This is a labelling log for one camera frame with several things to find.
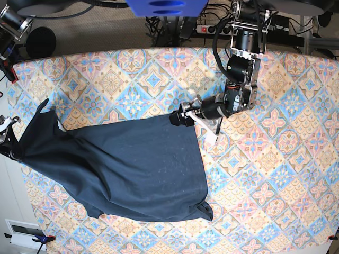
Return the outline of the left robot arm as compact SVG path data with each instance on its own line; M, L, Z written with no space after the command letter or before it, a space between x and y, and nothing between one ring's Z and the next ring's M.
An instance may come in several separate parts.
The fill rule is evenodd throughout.
M217 120L254 107L257 95L259 55L266 49L266 36L272 12L258 1L233 1L233 13L221 19L214 28L212 52L220 71L226 76L224 92L207 99L197 96L182 103L169 119L172 125L192 126L194 117ZM228 29L232 55L223 65L217 50L218 36Z

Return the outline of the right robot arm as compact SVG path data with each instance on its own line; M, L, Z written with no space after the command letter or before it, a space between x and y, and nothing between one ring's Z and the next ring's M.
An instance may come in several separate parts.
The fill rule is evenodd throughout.
M16 44L31 24L32 19L18 15L9 5L1 10L1 72L12 84L18 81L13 67L20 57ZM17 116L1 115L1 154L14 161L21 161L24 155L13 131L13 125L19 122L20 118Z

